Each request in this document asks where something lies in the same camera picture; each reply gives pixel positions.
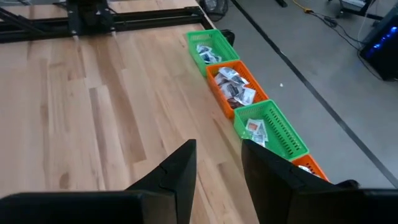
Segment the wooden tabletop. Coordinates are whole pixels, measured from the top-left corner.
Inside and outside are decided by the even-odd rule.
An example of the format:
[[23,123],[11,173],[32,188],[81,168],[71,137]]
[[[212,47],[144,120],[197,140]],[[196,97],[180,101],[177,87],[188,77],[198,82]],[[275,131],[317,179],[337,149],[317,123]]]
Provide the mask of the wooden tabletop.
[[[118,12],[194,0],[115,2]],[[54,6],[12,7],[29,18]],[[192,223],[257,223],[240,140],[188,53],[200,24],[0,45],[0,197],[122,190],[197,139]]]

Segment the concrete floor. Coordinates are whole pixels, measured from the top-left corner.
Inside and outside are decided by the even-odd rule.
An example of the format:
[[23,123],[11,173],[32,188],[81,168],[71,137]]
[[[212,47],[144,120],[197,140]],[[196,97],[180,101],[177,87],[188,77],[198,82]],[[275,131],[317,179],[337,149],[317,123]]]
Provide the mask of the concrete floor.
[[[55,1],[32,0],[34,4]],[[354,48],[290,0],[286,0],[286,8],[273,0],[238,1],[369,148],[371,159],[230,4],[227,15],[216,22],[217,28],[231,29],[236,34],[234,48],[241,59],[279,105],[329,179],[334,183],[355,179],[362,187],[393,188],[398,177],[394,139],[398,133],[398,83],[374,78],[358,60]],[[298,1],[329,16],[339,11],[337,0],[330,4],[326,0]],[[378,2],[377,14],[381,16],[395,4],[394,0]],[[338,20],[353,37],[362,21],[363,17],[350,15]],[[365,22],[362,37],[371,30],[372,22]]]

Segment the orange plastic bin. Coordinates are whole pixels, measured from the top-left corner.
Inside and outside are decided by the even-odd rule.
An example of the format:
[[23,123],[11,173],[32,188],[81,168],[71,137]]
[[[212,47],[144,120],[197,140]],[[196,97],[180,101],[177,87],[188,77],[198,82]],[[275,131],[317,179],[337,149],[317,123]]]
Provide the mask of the orange plastic bin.
[[249,82],[249,84],[247,84],[245,87],[251,88],[256,91],[253,103],[258,103],[260,101],[268,100],[268,96],[266,95],[264,90],[262,90],[261,86],[254,79],[249,69],[245,66],[245,64],[241,60],[209,65],[206,67],[207,82],[209,83],[210,89],[212,90],[214,96],[216,97],[218,103],[220,104],[227,118],[229,119],[234,118],[234,110],[229,105],[227,99],[225,98],[224,94],[221,92],[220,88],[216,83],[216,80],[214,79],[214,77],[216,77],[218,74],[218,69],[222,67],[229,67],[234,69]]
[[329,182],[328,177],[321,170],[321,168],[319,167],[319,165],[317,164],[317,162],[311,155],[307,154],[303,157],[295,159],[292,161],[292,163],[296,166],[300,165],[300,166],[308,167],[313,174],[316,174],[316,175],[320,176],[323,180]]

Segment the black stripe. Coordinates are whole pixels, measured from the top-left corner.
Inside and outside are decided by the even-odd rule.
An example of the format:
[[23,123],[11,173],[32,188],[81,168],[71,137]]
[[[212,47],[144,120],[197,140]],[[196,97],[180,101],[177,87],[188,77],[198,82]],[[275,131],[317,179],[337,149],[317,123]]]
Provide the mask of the black stripe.
[[237,0],[231,0],[236,8],[245,16],[257,32],[266,40],[266,42],[274,49],[274,51],[281,57],[286,65],[295,73],[298,79],[307,87],[312,95],[319,101],[319,103],[326,109],[330,116],[340,125],[345,133],[355,142],[355,144],[365,153],[365,155],[373,162],[373,164],[380,170],[380,172],[388,179],[388,181],[398,189],[398,180],[387,169],[387,167],[373,154],[373,152],[360,140],[354,131],[342,120],[340,115],[329,105],[329,103],[319,94],[319,92],[311,85],[311,83],[301,74],[301,72],[294,66],[294,64],[284,55],[278,46],[268,37],[268,35],[261,29],[259,24],[243,9]]

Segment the green basket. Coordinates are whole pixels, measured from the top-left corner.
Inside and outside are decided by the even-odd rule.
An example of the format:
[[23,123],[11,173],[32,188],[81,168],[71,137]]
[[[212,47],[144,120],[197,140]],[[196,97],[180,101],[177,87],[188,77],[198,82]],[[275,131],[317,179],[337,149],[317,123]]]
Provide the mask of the green basket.
[[249,118],[263,119],[269,140],[266,142],[266,148],[290,161],[309,153],[274,101],[262,101],[235,109],[234,112],[234,128],[242,139],[251,139],[251,135],[246,131]]
[[221,56],[222,61],[220,63],[239,60],[238,54],[218,29],[188,32],[187,40],[189,52],[197,63],[199,70],[204,77],[206,77],[207,64],[197,52],[198,44],[211,47],[213,49],[213,53]]

